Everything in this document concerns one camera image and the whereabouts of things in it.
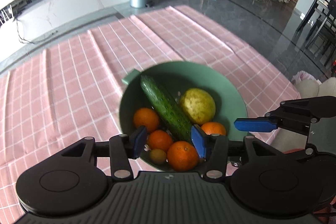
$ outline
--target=gray tiled floor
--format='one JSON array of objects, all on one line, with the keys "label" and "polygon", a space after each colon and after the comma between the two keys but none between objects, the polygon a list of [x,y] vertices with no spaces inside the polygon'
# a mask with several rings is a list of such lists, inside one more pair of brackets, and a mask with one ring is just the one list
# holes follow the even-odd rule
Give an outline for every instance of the gray tiled floor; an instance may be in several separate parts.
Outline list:
[{"label": "gray tiled floor", "polygon": [[304,28],[298,39],[294,37],[295,29],[301,20],[289,5],[272,0],[154,0],[154,2],[155,5],[151,8],[134,9],[125,3],[110,10],[102,10],[94,15],[80,18],[77,22],[67,24],[68,29],[63,27],[60,30],[59,33],[64,33],[64,36],[42,46],[23,47],[20,52],[0,63],[0,71],[5,73],[44,48],[51,47],[93,26],[169,5],[189,5],[245,40],[289,79],[300,70],[305,70],[320,80],[326,78],[327,70],[321,63],[325,57],[314,56],[311,52],[313,49],[306,50],[302,46],[309,27]]}]

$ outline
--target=bowl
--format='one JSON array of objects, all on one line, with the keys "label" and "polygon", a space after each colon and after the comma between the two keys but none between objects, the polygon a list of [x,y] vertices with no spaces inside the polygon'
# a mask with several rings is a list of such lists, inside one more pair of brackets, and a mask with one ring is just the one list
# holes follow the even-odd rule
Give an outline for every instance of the bowl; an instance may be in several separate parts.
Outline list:
[{"label": "bowl", "polygon": [[[119,121],[122,133],[130,135],[135,127],[133,115],[141,107],[151,108],[151,104],[140,87],[140,76],[152,76],[164,85],[176,99],[189,88],[206,90],[214,99],[216,114],[214,122],[220,122],[227,130],[229,140],[242,141],[247,132],[234,127],[237,118],[246,118],[245,103],[234,85],[222,74],[212,68],[197,63],[174,61],[155,65],[143,72],[133,70],[123,79],[127,88],[122,96],[119,108]],[[149,165],[166,172],[173,172],[165,163],[156,165],[149,160],[149,152],[143,151],[140,158]],[[201,171],[202,165],[194,170]]]}]

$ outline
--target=pink tablecloth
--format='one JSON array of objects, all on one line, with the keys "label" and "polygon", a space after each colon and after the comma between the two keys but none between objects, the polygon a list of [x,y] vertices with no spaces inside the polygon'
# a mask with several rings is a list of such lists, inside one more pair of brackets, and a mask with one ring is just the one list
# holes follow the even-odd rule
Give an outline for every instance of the pink tablecloth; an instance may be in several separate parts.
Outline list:
[{"label": "pink tablecloth", "polygon": [[[45,50],[0,79],[0,222],[22,215],[18,176],[71,143],[119,134],[118,108],[132,69],[170,60],[206,64],[241,93],[249,117],[299,98],[265,58],[228,30],[187,7],[131,16],[89,30]],[[276,132],[256,134],[271,143]],[[109,161],[98,166],[109,173]],[[135,174],[153,170],[131,160]]]}]

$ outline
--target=orange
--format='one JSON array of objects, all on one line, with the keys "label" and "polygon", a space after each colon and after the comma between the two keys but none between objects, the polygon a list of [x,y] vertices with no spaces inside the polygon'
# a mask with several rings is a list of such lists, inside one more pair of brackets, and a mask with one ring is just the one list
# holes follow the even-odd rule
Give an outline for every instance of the orange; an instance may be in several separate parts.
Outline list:
[{"label": "orange", "polygon": [[169,165],[178,172],[193,169],[199,162],[196,148],[185,141],[178,141],[168,149]]},{"label": "orange", "polygon": [[219,122],[206,122],[204,125],[201,126],[201,129],[208,135],[226,135],[225,127]]},{"label": "orange", "polygon": [[151,149],[161,149],[167,153],[173,139],[167,132],[156,130],[149,135],[147,143]]},{"label": "orange", "polygon": [[133,123],[136,128],[145,126],[147,127],[147,132],[152,133],[159,128],[160,119],[154,110],[143,107],[134,113]]}]

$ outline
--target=white plastic bag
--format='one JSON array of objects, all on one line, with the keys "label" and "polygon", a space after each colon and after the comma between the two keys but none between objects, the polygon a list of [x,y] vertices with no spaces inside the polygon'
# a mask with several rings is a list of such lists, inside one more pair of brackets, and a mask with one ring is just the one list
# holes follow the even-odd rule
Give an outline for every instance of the white plastic bag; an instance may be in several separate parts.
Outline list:
[{"label": "white plastic bag", "polygon": [[298,83],[306,79],[315,80],[316,82],[319,83],[319,85],[321,85],[320,80],[316,80],[314,76],[312,76],[311,74],[309,74],[308,72],[304,70],[300,70],[297,74],[293,76],[292,84],[297,85]]}]

